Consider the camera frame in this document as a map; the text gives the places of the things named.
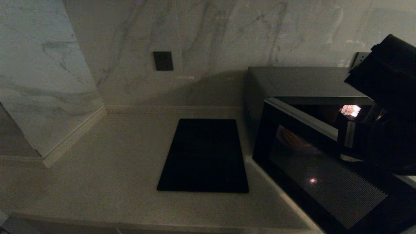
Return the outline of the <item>black induction cooktop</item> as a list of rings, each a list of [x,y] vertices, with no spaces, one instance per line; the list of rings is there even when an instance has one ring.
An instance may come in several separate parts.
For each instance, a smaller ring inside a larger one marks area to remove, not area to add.
[[[237,121],[181,118],[157,190],[248,193]]]

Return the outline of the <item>microwave oven door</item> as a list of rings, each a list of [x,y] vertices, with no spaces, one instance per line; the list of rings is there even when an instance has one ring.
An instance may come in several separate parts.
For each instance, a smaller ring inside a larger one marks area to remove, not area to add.
[[[338,130],[264,100],[253,160],[326,234],[416,234],[416,183],[341,158]]]

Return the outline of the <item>dark wall switch panel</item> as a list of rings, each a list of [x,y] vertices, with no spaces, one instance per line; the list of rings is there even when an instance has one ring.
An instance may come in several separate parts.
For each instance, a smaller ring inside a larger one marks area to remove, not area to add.
[[[174,70],[172,52],[154,51],[153,58],[154,58],[156,71],[173,71]]]

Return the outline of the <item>grey wall outlet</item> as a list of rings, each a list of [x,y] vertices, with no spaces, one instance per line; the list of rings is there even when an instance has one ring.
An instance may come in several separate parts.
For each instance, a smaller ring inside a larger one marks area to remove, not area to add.
[[[361,64],[368,56],[370,55],[370,52],[357,52],[355,54],[355,57],[352,61],[351,68],[357,67],[359,64]]]

